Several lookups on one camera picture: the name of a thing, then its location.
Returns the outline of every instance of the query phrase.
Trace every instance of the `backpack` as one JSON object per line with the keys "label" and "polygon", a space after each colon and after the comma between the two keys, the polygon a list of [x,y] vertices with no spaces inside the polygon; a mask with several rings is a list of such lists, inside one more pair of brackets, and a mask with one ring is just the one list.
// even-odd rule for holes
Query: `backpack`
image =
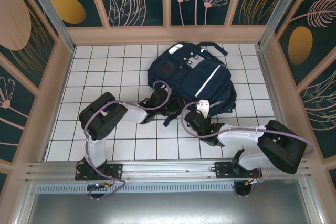
{"label": "backpack", "polygon": [[[224,56],[228,54],[218,44],[210,42],[174,44],[151,64],[147,71],[148,85],[152,87],[156,81],[165,81],[172,89],[172,97],[183,98],[186,104],[208,100],[210,116],[232,113],[237,93],[231,82],[231,73],[223,62],[201,46],[214,46]],[[163,125],[167,127],[181,110],[168,116]]]}

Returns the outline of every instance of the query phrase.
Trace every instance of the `metal base plate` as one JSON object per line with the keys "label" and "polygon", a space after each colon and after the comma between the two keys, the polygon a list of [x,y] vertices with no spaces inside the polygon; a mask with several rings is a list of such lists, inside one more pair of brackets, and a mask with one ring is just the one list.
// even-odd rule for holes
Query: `metal base plate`
{"label": "metal base plate", "polygon": [[246,170],[240,175],[235,174],[232,171],[231,162],[216,162],[214,171],[216,178],[253,178],[254,173],[258,174],[258,169]]}
{"label": "metal base plate", "polygon": [[[112,174],[113,178],[121,179],[122,175],[122,164],[107,164],[104,167],[104,174],[110,175]],[[92,168],[88,169],[87,165],[80,164],[77,166],[76,170],[76,181],[91,181],[91,180],[103,180],[106,181],[107,179],[100,176],[96,172],[92,172]]]}

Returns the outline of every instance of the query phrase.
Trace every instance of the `gold circle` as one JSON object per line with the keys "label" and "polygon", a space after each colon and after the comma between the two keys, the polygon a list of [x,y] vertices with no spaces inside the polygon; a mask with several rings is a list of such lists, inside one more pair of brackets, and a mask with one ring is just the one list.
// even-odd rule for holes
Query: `gold circle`
{"label": "gold circle", "polygon": [[9,50],[21,50],[31,31],[29,9],[24,0],[0,0],[0,44]]}
{"label": "gold circle", "polygon": [[51,0],[61,19],[71,24],[84,21],[84,7],[78,0]]}
{"label": "gold circle", "polygon": [[313,35],[307,27],[299,26],[291,34],[288,43],[289,59],[296,65],[303,63],[309,56],[313,45]]}

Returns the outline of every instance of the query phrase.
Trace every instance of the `purple cable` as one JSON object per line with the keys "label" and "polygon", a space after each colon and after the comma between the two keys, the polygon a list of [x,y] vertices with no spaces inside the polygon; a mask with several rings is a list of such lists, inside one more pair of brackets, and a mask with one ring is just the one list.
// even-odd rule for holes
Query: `purple cable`
{"label": "purple cable", "polygon": [[286,132],[281,132],[281,131],[272,131],[272,130],[266,130],[266,129],[257,129],[257,128],[247,128],[247,127],[232,127],[230,129],[226,129],[226,130],[222,130],[222,131],[219,131],[217,133],[213,133],[213,134],[210,134],[210,135],[206,135],[206,136],[199,136],[199,135],[196,135],[192,132],[190,132],[187,127],[184,125],[183,123],[183,115],[184,115],[184,112],[185,110],[191,106],[191,105],[194,105],[194,104],[198,104],[198,102],[191,102],[189,104],[187,104],[182,112],[181,112],[181,123],[182,123],[182,127],[183,129],[191,136],[193,137],[197,137],[197,138],[208,138],[208,137],[213,137],[213,136],[218,136],[219,134],[222,134],[222,133],[226,133],[226,132],[230,132],[230,131],[252,131],[252,132],[265,132],[265,133],[270,133],[270,134],[277,134],[277,135],[282,135],[282,136],[287,136],[287,137],[292,137],[292,138],[295,138],[297,140],[300,140],[306,144],[308,144],[310,147],[311,147],[311,150],[307,153],[305,153],[303,156],[304,157],[307,157],[309,156],[310,154],[312,154],[314,152],[314,146],[306,139],[304,139],[303,137],[300,137],[300,136],[296,136],[296,135],[293,135],[293,134],[290,134],[290,133],[286,133]]}
{"label": "purple cable", "polygon": [[[131,102],[124,102],[124,101],[121,101],[121,100],[114,100],[114,101],[111,101],[111,102],[108,102],[107,104],[105,104],[104,106],[102,106],[98,111],[96,111],[92,117],[88,120],[88,122],[86,123],[85,127],[84,127],[84,135],[86,137],[86,142],[85,142],[85,152],[86,152],[86,160],[88,161],[89,165],[93,168],[93,170],[99,174],[100,176],[108,179],[108,180],[113,180],[113,181],[117,181],[117,182],[122,182],[123,184],[121,186],[119,186],[116,190],[114,190],[113,192],[109,193],[109,194],[105,194],[103,195],[102,197],[100,198],[97,198],[97,200],[99,199],[104,199],[104,198],[108,198],[110,196],[112,196],[113,194],[115,194],[118,190],[120,190],[125,184],[126,184],[126,181],[125,180],[122,180],[122,179],[117,179],[117,178],[112,178],[112,177],[109,177],[107,175],[105,175],[104,173],[100,172],[97,168],[95,168],[91,158],[90,158],[90,155],[89,155],[89,134],[88,134],[88,127],[90,125],[90,123],[93,121],[93,119],[100,113],[102,112],[105,108],[107,108],[108,106],[112,105],[112,104],[115,104],[115,103],[120,103],[120,104],[127,104],[129,106],[133,106],[133,107],[137,107],[137,108],[142,108],[144,110],[157,110],[163,106],[165,106],[165,104],[168,102],[169,100],[169,97],[171,95],[171,89],[169,88],[168,84],[164,81],[156,81],[154,82],[154,85],[153,85],[153,89],[155,88],[155,85],[157,83],[163,83],[166,87],[167,87],[167,90],[168,90],[168,95],[167,95],[167,98],[166,100],[160,105],[160,106],[157,106],[157,107],[154,107],[154,108],[145,108],[145,107],[142,107],[138,104],[134,104],[134,103],[131,103]],[[89,191],[89,196],[90,198],[92,199],[92,195],[91,195],[91,192],[93,190],[90,190]]]}

